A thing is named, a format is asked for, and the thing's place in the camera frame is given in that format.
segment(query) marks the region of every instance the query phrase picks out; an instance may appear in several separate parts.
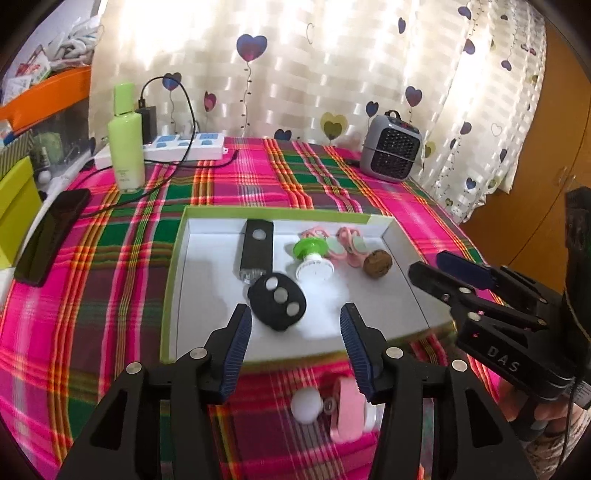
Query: curtain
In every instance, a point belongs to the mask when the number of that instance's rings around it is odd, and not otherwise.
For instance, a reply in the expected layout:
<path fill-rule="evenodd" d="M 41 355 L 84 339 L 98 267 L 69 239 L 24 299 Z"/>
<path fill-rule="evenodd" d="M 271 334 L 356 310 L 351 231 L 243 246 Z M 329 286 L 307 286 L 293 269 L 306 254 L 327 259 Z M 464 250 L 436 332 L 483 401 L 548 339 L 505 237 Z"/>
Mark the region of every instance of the curtain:
<path fill-rule="evenodd" d="M 456 222 L 509 192 L 544 74 L 543 17 L 524 0 L 109 0 L 90 132 L 112 90 L 181 79 L 202 131 L 360 149 L 376 114 L 424 136 L 416 180 Z M 147 88 L 160 132 L 190 121 L 170 80 Z"/>

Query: sleeve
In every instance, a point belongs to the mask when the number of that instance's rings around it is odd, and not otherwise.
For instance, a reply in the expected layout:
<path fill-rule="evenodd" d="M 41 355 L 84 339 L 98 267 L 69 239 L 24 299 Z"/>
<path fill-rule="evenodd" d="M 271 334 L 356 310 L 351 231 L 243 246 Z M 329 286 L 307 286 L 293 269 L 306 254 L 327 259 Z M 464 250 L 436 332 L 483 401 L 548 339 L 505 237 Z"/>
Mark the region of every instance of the sleeve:
<path fill-rule="evenodd" d="M 570 429 L 567 455 L 577 445 L 579 439 L 591 422 L 591 413 L 584 411 L 581 416 L 572 424 Z M 540 480 L 549 479 L 558 465 L 562 447 L 564 445 L 564 432 L 540 436 L 536 441 L 530 443 L 525 453 L 534 467 L 535 473 Z"/>

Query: orange shelf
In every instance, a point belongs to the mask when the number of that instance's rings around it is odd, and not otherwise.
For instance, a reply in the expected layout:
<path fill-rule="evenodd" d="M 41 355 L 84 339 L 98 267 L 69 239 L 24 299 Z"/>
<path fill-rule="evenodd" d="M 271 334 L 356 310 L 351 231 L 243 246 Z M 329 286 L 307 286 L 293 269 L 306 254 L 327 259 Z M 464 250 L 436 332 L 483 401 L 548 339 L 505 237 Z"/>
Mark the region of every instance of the orange shelf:
<path fill-rule="evenodd" d="M 55 75 L 0 107 L 0 120 L 7 119 L 15 132 L 32 127 L 90 95 L 90 67 Z"/>

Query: plaid bedspread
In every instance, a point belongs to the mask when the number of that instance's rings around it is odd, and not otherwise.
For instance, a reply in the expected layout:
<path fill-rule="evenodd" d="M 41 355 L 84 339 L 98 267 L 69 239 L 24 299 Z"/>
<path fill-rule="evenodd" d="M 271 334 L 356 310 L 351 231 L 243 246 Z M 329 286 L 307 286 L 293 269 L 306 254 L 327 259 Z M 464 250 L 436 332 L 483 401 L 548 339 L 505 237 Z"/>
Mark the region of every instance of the plaid bedspread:
<path fill-rule="evenodd" d="M 170 184 L 140 202 L 79 220 L 43 288 L 11 286 L 0 320 L 0 414 L 46 479 L 56 477 L 73 439 L 124 366 L 158 362 L 167 270 L 185 205 L 395 216 L 426 261 L 433 262 L 443 249 L 481 260 L 416 184 L 365 177 L 343 161 L 355 157 L 351 152 L 261 139 L 227 139 L 226 146 L 226 159 L 239 150 L 231 165 L 179 170 Z M 172 168 L 148 167 L 148 187 Z M 72 185 L 91 189 L 86 212 L 132 198 L 118 193 L 111 171 L 85 181 L 88 174 L 81 173 Z M 422 360 L 446 362 L 434 334 L 415 339 L 408 349 Z M 487 372 L 475 362 L 472 366 L 491 387 Z M 304 427 L 289 411 L 297 389 L 313 385 L 328 396 L 340 375 L 352 375 L 343 355 L 246 369 L 230 401 L 211 409 L 224 477 L 367 478 L 376 434 L 336 445 L 326 419 Z M 168 424 L 165 407 L 162 424 Z M 170 460 L 170 438 L 163 430 L 163 459 Z M 429 454 L 425 445 L 426 464 Z"/>

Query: yellow box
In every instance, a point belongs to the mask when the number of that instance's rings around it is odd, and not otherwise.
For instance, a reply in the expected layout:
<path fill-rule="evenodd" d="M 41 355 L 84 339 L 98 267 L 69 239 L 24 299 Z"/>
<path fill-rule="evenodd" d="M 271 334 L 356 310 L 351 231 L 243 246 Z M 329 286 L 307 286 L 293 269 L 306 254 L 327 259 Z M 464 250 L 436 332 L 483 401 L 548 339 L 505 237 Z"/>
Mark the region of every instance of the yellow box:
<path fill-rule="evenodd" d="M 0 270 L 13 266 L 40 208 L 33 167 L 26 157 L 0 181 Z"/>

